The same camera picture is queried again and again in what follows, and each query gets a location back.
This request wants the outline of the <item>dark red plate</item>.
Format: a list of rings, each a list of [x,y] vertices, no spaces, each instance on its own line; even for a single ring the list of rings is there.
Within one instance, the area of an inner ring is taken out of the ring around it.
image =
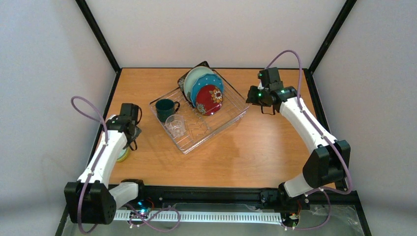
[[[195,106],[204,116],[217,113],[223,103],[223,92],[215,85],[202,87],[196,95]]]

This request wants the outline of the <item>wire metal dish rack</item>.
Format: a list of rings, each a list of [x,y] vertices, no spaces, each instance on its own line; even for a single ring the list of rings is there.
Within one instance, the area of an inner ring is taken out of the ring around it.
[[[204,116],[196,108],[193,108],[183,96],[180,88],[176,88],[149,103],[149,107],[155,116],[157,116],[157,101],[171,99],[180,103],[178,114],[184,118],[184,134],[174,137],[165,124],[160,123],[160,125],[176,147],[184,154],[189,153],[211,137],[239,121],[249,108],[249,105],[245,103],[245,98],[232,84],[218,71],[214,70],[214,72],[222,79],[224,97],[219,112],[211,116]]]

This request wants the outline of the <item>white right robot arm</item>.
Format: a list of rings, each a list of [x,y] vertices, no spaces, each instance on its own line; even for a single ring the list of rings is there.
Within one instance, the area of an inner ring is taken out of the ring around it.
[[[278,187],[278,201],[285,205],[301,195],[324,191],[327,184],[352,178],[348,170],[351,147],[345,140],[337,140],[312,116],[300,93],[294,87],[285,87],[276,67],[259,71],[258,86],[251,86],[246,102],[272,107],[280,113],[301,136],[311,152],[301,174]]]

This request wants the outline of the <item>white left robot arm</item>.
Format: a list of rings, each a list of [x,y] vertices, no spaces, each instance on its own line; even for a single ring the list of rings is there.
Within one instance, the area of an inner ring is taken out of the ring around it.
[[[144,187],[139,179],[125,179],[109,189],[109,179],[120,154],[136,143],[142,132],[137,126],[141,108],[123,103],[119,115],[106,121],[106,131],[100,139],[101,147],[75,182],[64,188],[66,205],[72,223],[109,225],[117,209],[131,200],[138,200]]]

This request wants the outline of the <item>dark green cup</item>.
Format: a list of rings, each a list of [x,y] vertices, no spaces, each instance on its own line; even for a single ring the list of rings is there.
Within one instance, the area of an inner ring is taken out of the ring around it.
[[[180,103],[171,99],[160,99],[155,104],[157,118],[161,123],[165,123],[168,117],[175,115],[179,108]]]

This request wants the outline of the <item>light green round plate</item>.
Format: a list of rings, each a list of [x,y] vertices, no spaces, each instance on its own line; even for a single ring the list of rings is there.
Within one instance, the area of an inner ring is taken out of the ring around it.
[[[189,102],[191,102],[190,96],[191,96],[191,91],[192,91],[192,88],[193,88],[194,84],[196,83],[196,81],[200,77],[202,77],[206,74],[214,74],[214,72],[209,67],[197,66],[197,67],[191,69],[187,73],[187,75],[184,79],[183,92],[184,92],[184,95],[185,95],[186,99]]]

